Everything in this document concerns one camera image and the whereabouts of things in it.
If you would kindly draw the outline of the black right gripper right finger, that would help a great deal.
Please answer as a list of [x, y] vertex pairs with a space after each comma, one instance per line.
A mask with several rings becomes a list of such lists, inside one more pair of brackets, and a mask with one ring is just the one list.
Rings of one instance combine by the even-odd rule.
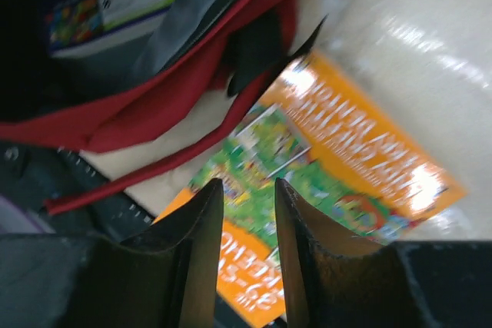
[[275, 182], [290, 327], [489, 327], [491, 244], [396, 241], [382, 246]]

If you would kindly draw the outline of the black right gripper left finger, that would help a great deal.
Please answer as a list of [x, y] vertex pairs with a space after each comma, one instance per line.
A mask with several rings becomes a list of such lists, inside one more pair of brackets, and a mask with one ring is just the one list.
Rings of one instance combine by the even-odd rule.
[[121, 243], [99, 234], [1, 235], [3, 327], [211, 327], [221, 180]]

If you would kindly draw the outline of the orange treehouse book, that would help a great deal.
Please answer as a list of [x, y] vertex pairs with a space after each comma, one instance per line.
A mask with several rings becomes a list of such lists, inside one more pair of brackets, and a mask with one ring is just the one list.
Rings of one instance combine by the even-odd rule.
[[252, 327], [285, 312], [274, 182], [286, 180], [355, 242], [385, 245], [465, 195], [332, 62], [291, 62], [167, 206], [224, 187], [218, 293]]

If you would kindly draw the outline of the purple book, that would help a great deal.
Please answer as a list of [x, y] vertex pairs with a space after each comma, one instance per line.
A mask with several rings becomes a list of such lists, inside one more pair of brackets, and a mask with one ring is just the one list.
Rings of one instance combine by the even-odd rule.
[[40, 0], [43, 37], [56, 58], [101, 50], [105, 41], [161, 20], [175, 0]]

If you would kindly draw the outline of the red backpack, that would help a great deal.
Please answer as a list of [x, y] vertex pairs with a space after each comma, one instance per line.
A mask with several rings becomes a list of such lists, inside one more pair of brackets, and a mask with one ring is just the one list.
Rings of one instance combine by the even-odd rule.
[[56, 58], [40, 0], [1, 0], [1, 139], [105, 153], [180, 123], [201, 96], [226, 88], [224, 120], [196, 143], [80, 195], [45, 200], [60, 214], [175, 169], [217, 144], [293, 59], [296, 0], [175, 0], [161, 20]]

